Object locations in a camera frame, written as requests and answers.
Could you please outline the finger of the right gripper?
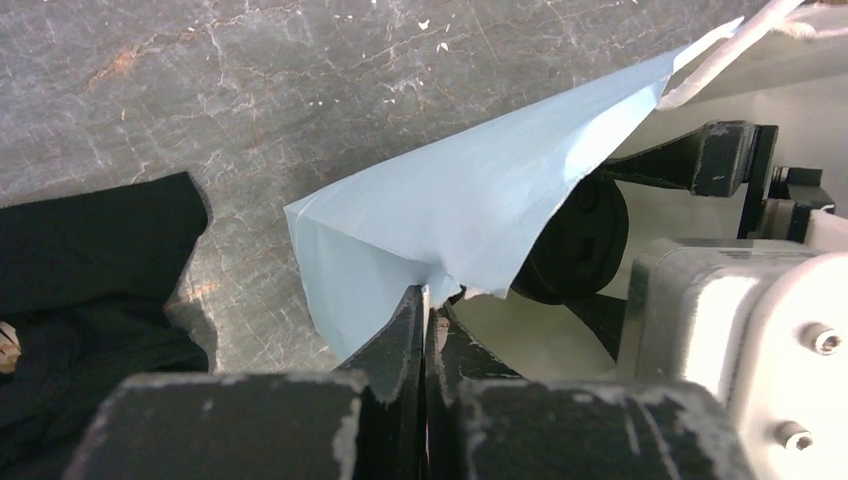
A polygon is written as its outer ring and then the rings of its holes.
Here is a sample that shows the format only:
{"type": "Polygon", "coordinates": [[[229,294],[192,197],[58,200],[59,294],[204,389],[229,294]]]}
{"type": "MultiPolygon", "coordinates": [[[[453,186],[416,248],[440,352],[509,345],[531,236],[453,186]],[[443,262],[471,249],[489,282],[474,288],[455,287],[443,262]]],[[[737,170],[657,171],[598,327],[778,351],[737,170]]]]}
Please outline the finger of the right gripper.
{"type": "Polygon", "coordinates": [[[761,198],[778,131],[776,125],[711,121],[646,150],[610,158],[599,167],[599,173],[701,197],[730,198],[746,184],[751,195],[761,198]]]}

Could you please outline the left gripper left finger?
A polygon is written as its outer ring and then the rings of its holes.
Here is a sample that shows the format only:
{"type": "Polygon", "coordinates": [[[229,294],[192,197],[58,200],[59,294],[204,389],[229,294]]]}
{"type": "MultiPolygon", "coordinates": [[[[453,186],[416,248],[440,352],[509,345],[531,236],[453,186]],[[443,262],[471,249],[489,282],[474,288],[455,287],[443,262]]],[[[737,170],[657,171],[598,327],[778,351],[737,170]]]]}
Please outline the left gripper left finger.
{"type": "Polygon", "coordinates": [[[96,413],[68,479],[421,479],[425,296],[329,372],[139,374],[96,413]]]}

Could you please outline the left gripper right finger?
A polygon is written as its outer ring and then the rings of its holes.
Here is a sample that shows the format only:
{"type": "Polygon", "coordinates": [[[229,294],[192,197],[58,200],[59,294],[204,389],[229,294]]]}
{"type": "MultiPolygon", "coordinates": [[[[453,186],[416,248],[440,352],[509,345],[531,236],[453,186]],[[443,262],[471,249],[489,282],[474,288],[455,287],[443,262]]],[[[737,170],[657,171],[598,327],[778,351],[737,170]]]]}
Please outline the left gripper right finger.
{"type": "Polygon", "coordinates": [[[432,479],[748,479],[717,401],[687,382],[531,381],[449,308],[424,344],[432,479]]]}

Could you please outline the light blue paper bag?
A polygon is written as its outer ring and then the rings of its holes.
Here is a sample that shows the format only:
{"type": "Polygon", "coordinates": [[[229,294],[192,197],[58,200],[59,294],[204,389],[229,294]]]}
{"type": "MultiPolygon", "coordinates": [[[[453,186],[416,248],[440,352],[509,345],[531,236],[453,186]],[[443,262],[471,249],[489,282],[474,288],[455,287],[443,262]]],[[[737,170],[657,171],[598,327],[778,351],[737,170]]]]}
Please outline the light blue paper bag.
{"type": "Polygon", "coordinates": [[[313,324],[340,359],[404,290],[502,297],[544,225],[615,153],[711,114],[781,128],[847,212],[847,10],[774,1],[692,44],[352,174],[285,209],[313,324]]]}

